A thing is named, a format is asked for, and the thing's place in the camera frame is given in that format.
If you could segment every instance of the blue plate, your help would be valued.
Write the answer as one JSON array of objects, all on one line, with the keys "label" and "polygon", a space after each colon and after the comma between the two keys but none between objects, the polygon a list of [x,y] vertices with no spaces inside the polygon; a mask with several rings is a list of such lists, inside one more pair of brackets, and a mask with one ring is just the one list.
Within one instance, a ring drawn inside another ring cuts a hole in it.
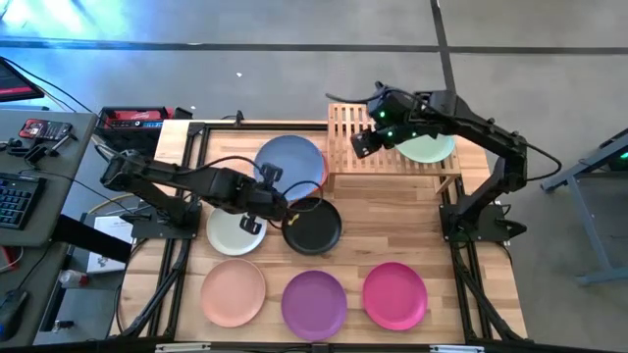
[{"label": "blue plate", "polygon": [[[321,151],[308,139],[295,135],[275,137],[266,142],[255,156],[255,163],[262,166],[271,163],[284,170],[282,178],[273,186],[284,192],[299,181],[312,180],[318,183],[323,178],[325,165]],[[257,169],[255,178],[262,180]],[[316,190],[316,185],[304,183],[294,187],[286,195],[288,201],[298,200]]]}]

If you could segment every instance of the light green plate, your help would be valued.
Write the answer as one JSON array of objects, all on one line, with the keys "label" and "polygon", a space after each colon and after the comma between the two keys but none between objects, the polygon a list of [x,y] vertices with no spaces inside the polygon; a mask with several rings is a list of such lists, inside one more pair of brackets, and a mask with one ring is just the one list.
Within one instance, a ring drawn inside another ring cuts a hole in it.
[{"label": "light green plate", "polygon": [[407,140],[395,148],[405,157],[419,163],[436,163],[447,158],[455,147],[453,136],[439,134],[436,139],[423,135]]}]

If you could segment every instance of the pink plate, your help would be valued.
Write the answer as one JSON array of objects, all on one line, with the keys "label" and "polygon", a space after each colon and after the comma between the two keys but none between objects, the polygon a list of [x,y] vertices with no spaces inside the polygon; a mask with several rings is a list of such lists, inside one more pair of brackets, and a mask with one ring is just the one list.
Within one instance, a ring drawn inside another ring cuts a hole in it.
[{"label": "pink plate", "polygon": [[203,313],[223,328],[248,323],[262,308],[265,297],[264,276],[243,259],[229,259],[216,265],[200,288]]},{"label": "pink plate", "polygon": [[364,280],[362,305],[382,328],[409,329],[423,320],[428,290],[414,270],[396,262],[384,263]]}]

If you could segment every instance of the white plate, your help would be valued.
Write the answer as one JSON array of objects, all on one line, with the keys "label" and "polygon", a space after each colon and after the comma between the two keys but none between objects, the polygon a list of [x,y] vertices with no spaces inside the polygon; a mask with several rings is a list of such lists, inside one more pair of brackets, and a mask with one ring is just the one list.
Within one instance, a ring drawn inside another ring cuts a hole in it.
[{"label": "white plate", "polygon": [[262,224],[259,234],[253,235],[239,227],[242,214],[231,215],[216,209],[207,220],[207,239],[214,249],[229,256],[238,256],[252,251],[262,242],[266,235],[266,220],[260,218],[256,222]]},{"label": "white plate", "polygon": [[423,135],[407,140],[395,148],[405,157],[419,163],[436,163],[447,158],[455,147],[453,136],[437,135],[436,139]]}]

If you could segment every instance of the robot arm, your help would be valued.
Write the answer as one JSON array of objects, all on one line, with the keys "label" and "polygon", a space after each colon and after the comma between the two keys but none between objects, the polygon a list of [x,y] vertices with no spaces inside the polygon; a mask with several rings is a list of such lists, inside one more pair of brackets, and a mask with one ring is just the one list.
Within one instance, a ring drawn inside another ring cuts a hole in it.
[{"label": "robot arm", "polygon": [[262,167],[265,181],[229,168],[203,166],[195,170],[146,158],[129,150],[115,155],[100,182],[115,191],[131,192],[166,215],[174,227],[191,221],[191,201],[169,196],[155,183],[180,188],[200,197],[214,207],[231,214],[247,213],[240,226],[257,233],[255,217],[280,221],[287,212],[288,202],[272,186],[281,177],[281,170],[271,165]]},{"label": "robot arm", "polygon": [[[496,126],[494,119],[474,114],[464,100],[451,91],[415,92],[376,82],[376,93],[364,100],[374,129],[351,136],[358,158],[380,148],[393,148],[412,138],[437,134],[457,134],[497,154],[493,174],[473,194],[464,196],[450,212],[452,228],[470,232],[477,230],[481,214],[502,193],[516,191],[526,185],[527,142],[516,131]],[[338,97],[328,97],[344,101]]]}]

